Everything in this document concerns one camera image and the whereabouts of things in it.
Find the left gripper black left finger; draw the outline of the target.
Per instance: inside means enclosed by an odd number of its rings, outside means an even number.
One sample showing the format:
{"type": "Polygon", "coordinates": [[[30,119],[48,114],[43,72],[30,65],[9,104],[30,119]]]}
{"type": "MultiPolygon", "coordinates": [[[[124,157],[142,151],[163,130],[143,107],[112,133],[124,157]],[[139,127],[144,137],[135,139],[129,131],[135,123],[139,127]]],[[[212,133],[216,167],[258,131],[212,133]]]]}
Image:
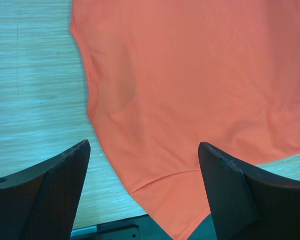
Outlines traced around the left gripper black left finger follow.
{"type": "Polygon", "coordinates": [[[70,239],[89,158],[88,140],[0,177],[0,240],[70,239]]]}

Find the orange t shirt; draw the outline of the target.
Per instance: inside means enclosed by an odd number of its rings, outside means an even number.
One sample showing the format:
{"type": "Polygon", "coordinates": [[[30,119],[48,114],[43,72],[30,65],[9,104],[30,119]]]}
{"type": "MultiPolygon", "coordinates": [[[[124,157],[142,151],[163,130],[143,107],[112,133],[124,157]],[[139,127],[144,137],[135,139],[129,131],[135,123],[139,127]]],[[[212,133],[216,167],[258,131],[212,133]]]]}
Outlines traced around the orange t shirt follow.
{"type": "Polygon", "coordinates": [[[210,214],[201,142],[300,154],[300,0],[75,0],[70,31],[102,150],[171,238],[210,214]]]}

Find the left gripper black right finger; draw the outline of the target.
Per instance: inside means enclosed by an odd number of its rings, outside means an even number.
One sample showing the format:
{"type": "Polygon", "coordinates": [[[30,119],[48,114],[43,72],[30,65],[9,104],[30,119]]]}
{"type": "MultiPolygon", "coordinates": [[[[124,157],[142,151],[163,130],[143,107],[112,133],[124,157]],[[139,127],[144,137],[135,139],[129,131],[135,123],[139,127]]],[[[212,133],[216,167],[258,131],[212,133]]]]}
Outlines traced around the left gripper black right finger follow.
{"type": "Polygon", "coordinates": [[[300,240],[300,180],[202,142],[198,158],[219,240],[300,240]]]}

